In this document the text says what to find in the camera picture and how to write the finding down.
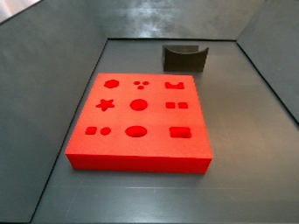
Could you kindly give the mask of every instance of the gray floor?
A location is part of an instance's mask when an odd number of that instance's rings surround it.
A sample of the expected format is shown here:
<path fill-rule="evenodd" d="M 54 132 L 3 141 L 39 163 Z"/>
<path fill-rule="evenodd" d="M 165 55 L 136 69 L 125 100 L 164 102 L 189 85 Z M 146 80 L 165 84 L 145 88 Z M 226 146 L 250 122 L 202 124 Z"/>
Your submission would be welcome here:
<path fill-rule="evenodd" d="M 297 126 L 234 42 L 108 41 L 92 80 L 161 73 L 161 45 L 177 43 L 209 47 L 193 73 L 213 150 L 206 174 L 73 171 L 62 149 L 34 223 L 299 221 Z"/>

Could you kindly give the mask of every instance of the shape sorter block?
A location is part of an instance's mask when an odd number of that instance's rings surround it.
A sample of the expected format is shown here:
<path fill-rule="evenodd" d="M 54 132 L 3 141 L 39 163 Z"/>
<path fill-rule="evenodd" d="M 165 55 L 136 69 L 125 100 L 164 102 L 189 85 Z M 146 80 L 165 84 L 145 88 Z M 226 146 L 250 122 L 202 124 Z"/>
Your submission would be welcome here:
<path fill-rule="evenodd" d="M 192 76 L 98 74 L 65 155 L 74 169 L 204 173 L 212 153 Z"/>

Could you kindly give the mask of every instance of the gray wall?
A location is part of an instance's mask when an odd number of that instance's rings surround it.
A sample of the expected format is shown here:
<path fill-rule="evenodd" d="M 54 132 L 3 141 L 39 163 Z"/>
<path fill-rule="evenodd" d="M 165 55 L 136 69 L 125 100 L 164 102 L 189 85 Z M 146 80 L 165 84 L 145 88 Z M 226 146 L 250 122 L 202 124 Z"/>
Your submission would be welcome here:
<path fill-rule="evenodd" d="M 105 41 L 84 1 L 0 26 L 0 221 L 31 218 Z"/>
<path fill-rule="evenodd" d="M 237 43 L 299 122 L 299 1 L 265 1 Z"/>

